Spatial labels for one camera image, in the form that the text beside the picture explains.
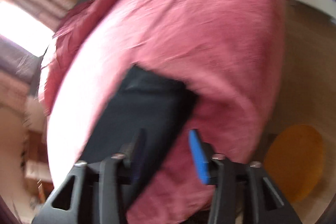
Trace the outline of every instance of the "wooden furniture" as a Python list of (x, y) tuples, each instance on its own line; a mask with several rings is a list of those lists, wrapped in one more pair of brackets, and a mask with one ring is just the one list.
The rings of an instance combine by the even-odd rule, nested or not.
[(42, 142), (42, 134), (28, 131), (24, 151), (24, 176), (27, 190), (40, 198), (45, 199), (53, 190), (53, 183), (48, 166), (47, 146)]

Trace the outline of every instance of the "bedsheet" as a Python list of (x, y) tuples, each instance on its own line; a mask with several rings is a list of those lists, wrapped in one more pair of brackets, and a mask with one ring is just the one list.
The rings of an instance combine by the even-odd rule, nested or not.
[(272, 110), (283, 58), (282, 0), (118, 0), (80, 47), (48, 123), (57, 187), (134, 63), (199, 94), (161, 169), (127, 213), (130, 224), (178, 223), (211, 201), (196, 176), (188, 130), (247, 162)]

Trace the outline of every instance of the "window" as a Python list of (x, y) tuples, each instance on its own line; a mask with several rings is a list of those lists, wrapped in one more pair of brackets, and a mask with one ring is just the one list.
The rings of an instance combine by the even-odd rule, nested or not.
[(33, 55), (41, 56), (54, 32), (19, 7), (0, 1), (0, 34)]

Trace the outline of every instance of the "black clamp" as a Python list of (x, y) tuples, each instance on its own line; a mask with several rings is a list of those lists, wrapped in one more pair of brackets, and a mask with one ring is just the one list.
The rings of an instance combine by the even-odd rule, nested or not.
[(137, 179), (145, 143), (141, 131), (120, 153), (101, 162), (75, 163), (32, 224), (127, 224), (120, 186)]
[(238, 183), (244, 186), (243, 224), (302, 224), (260, 162), (232, 162), (202, 142), (197, 130), (190, 131), (189, 145), (199, 178), (216, 186), (208, 224), (235, 223)]

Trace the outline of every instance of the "bed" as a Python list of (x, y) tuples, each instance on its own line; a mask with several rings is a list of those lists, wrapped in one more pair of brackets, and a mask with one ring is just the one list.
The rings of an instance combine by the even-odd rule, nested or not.
[(93, 0), (69, 12), (42, 64), (55, 187), (134, 63), (199, 95), (192, 117), (149, 186), (128, 210), (134, 223), (178, 223), (207, 208), (187, 132), (233, 161), (255, 150), (278, 92), (283, 0)]

